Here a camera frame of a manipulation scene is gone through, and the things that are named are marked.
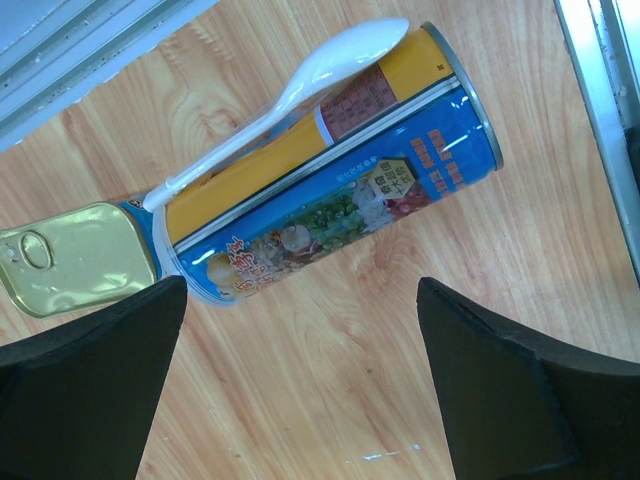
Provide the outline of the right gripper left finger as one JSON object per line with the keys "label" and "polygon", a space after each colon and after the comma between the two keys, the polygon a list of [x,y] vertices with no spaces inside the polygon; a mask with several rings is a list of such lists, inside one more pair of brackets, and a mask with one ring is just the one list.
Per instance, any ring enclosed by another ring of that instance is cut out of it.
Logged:
{"label": "right gripper left finger", "polygon": [[186,304],[170,276],[2,346],[2,478],[135,478]]}

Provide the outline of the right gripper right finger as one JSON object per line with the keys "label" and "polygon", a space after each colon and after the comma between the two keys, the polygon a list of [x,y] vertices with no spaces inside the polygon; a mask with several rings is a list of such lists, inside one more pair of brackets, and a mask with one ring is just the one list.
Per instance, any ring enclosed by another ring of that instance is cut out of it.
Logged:
{"label": "right gripper right finger", "polygon": [[639,367],[562,342],[433,278],[417,313],[459,479],[635,479]]}

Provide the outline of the gold oval tin can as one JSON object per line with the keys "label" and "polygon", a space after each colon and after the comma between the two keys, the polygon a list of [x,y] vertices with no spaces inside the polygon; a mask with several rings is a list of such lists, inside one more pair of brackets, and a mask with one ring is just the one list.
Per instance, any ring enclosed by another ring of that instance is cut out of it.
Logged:
{"label": "gold oval tin can", "polygon": [[108,202],[1,232],[1,284],[34,318],[120,301],[157,281],[143,230]]}

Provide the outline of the colourful tall can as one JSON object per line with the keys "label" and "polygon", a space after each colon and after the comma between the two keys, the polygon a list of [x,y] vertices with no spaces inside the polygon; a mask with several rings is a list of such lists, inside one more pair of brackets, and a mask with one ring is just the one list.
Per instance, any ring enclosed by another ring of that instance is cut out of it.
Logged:
{"label": "colourful tall can", "polygon": [[123,208],[158,277],[231,306],[499,170],[475,88],[431,23],[164,209]]}

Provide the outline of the white plastic spoon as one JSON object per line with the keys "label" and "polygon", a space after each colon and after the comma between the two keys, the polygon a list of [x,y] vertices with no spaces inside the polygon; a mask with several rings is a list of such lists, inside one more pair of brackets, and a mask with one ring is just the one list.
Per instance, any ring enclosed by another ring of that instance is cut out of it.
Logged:
{"label": "white plastic spoon", "polygon": [[388,54],[405,37],[409,27],[406,18],[386,17],[359,23],[325,41],[301,62],[265,113],[151,190],[143,200],[143,208],[152,212],[200,177],[233,163],[240,157],[241,150],[290,118],[294,110],[304,104],[314,105],[337,84]]}

